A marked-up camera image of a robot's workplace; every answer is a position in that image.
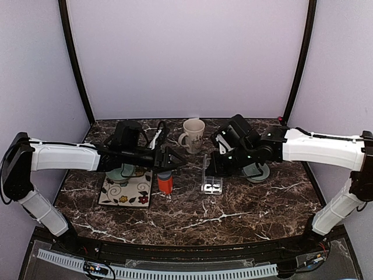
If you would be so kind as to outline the orange bottle with grey lid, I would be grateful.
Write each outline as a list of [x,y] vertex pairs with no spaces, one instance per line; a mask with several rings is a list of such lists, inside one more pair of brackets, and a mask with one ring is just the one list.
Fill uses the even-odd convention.
[[165,171],[157,175],[159,190],[166,195],[173,191],[173,175],[172,171]]

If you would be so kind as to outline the clear plastic pill organizer box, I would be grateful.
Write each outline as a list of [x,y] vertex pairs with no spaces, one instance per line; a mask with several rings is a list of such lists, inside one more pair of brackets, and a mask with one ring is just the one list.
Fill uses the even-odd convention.
[[204,155],[202,167],[202,184],[200,190],[207,195],[221,195],[223,192],[223,179],[214,176],[208,176],[206,174],[209,163],[210,159],[207,155]]

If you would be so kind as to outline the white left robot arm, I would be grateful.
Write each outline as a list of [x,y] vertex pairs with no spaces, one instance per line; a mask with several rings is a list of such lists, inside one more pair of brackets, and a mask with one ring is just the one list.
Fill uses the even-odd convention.
[[173,171],[187,161],[165,146],[169,129],[160,121],[153,139],[139,122],[120,121],[102,143],[42,141],[18,133],[1,160],[1,198],[17,202],[56,238],[69,254],[82,250],[71,222],[42,195],[32,182],[34,173],[62,175],[67,170],[106,173],[122,165],[144,167],[155,173]]

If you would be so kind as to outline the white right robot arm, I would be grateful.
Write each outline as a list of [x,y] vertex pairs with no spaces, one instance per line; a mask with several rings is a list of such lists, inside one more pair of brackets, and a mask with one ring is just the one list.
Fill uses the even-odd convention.
[[316,134],[301,128],[270,126],[259,134],[237,114],[213,135],[217,148],[210,154],[206,175],[230,177],[249,165],[266,162],[312,162],[350,170],[345,186],[311,219],[297,241],[298,249],[310,253],[320,237],[346,218],[354,209],[372,201],[372,133],[338,136]]

